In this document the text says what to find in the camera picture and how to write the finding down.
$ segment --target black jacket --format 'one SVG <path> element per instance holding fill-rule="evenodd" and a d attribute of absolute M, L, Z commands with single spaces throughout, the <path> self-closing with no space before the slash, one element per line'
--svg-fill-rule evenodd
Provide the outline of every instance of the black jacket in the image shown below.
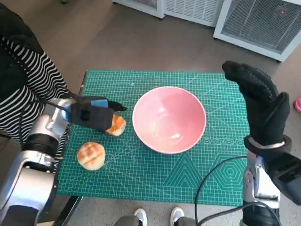
<path fill-rule="evenodd" d="M 22 18 L 0 3 L 0 39 L 3 37 L 21 47 L 43 53 L 37 38 Z M 26 72 L 17 61 L 0 45 L 0 101 L 27 83 Z"/>

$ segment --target bowl rim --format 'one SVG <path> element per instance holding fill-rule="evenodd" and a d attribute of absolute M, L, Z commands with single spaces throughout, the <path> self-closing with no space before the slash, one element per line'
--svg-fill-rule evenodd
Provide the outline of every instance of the bowl rim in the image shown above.
<path fill-rule="evenodd" d="M 194 142 L 193 144 L 191 144 L 190 146 L 188 146 L 187 148 L 181 150 L 181 151 L 177 151 L 177 152 L 169 152 L 169 153 L 166 153 L 164 151 L 160 151 L 160 150 L 157 150 L 156 148 L 154 148 L 152 145 L 149 145 L 147 144 L 147 142 L 145 142 L 137 133 L 136 131 L 136 125 L 135 125 L 135 121 L 134 121 L 134 117 L 135 117 L 135 110 L 136 110 L 136 107 L 137 105 L 139 104 L 139 102 L 144 98 L 144 96 L 146 96 L 147 94 L 153 92 L 153 91 L 156 91 L 157 89 L 166 89 L 166 88 L 173 88 L 173 89 L 179 89 L 179 90 L 182 90 L 184 92 L 187 92 L 189 94 L 192 95 L 192 97 L 194 97 L 198 103 L 200 104 L 201 108 L 203 109 L 204 111 L 204 117 L 205 117 L 205 124 L 204 124 L 204 128 L 200 134 L 200 136 L 198 137 L 198 139 L 196 140 L 196 142 Z M 192 147 L 194 147 L 199 141 L 200 139 L 202 138 L 204 132 L 205 132 L 205 128 L 206 128 L 206 125 L 207 125 L 207 116 L 206 116 L 206 111 L 205 111 L 205 108 L 204 106 L 202 105 L 202 103 L 200 102 L 200 100 L 191 92 L 183 89 L 183 88 L 180 88 L 180 87 L 176 87 L 176 86 L 161 86 L 161 87 L 157 87 L 157 88 L 154 88 L 154 89 L 151 89 L 149 91 L 147 91 L 146 93 L 144 93 L 140 98 L 139 100 L 136 102 L 135 104 L 135 107 L 133 109 L 133 115 L 132 115 L 132 123 L 133 123 L 133 127 L 134 127 L 134 131 L 135 131 L 135 134 L 139 137 L 139 139 L 142 141 L 142 143 L 144 143 L 146 146 L 148 146 L 149 148 L 151 148 L 152 150 L 156 151 L 156 152 L 159 152 L 159 153 L 162 153 L 162 154 L 179 154 L 179 153 L 183 153 L 183 152 L 186 152 L 188 151 L 189 149 L 191 149 Z"/>

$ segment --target pink object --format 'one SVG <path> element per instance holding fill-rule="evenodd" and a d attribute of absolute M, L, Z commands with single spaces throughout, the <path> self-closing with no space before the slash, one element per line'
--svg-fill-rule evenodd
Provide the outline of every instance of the pink object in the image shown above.
<path fill-rule="evenodd" d="M 301 112 L 301 98 L 295 99 L 293 105 L 298 112 Z"/>
<path fill-rule="evenodd" d="M 144 94 L 133 112 L 133 126 L 151 149 L 176 154 L 192 148 L 206 127 L 201 102 L 178 87 L 159 87 Z"/>

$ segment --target white sneaker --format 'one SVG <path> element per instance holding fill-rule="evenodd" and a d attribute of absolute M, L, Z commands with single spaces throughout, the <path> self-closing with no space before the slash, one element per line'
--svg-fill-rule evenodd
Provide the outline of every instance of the white sneaker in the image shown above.
<path fill-rule="evenodd" d="M 137 210 L 135 211 L 134 215 L 135 215 L 136 217 L 138 217 L 140 221 L 142 221 L 142 225 L 143 225 L 143 226 L 146 226 L 146 223 L 147 223 L 147 216 L 146 216 L 146 212 L 145 212 L 144 209 L 141 209 L 141 208 L 137 209 Z"/>
<path fill-rule="evenodd" d="M 184 211 L 180 207 L 175 207 L 170 214 L 170 226 L 174 226 L 175 222 L 181 217 L 184 217 Z"/>

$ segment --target vent grille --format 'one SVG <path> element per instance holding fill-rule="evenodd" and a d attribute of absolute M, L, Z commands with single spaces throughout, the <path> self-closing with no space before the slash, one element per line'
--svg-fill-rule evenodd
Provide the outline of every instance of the vent grille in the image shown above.
<path fill-rule="evenodd" d="M 301 31 L 301 6 L 282 0 L 233 0 L 222 33 L 282 53 Z"/>
<path fill-rule="evenodd" d="M 150 7 L 157 10 L 157 0 L 131 0 L 131 1 L 139 2 L 141 4 L 144 4 L 146 6 L 150 6 Z"/>
<path fill-rule="evenodd" d="M 213 22 L 219 0 L 166 0 L 166 14 L 174 13 Z"/>

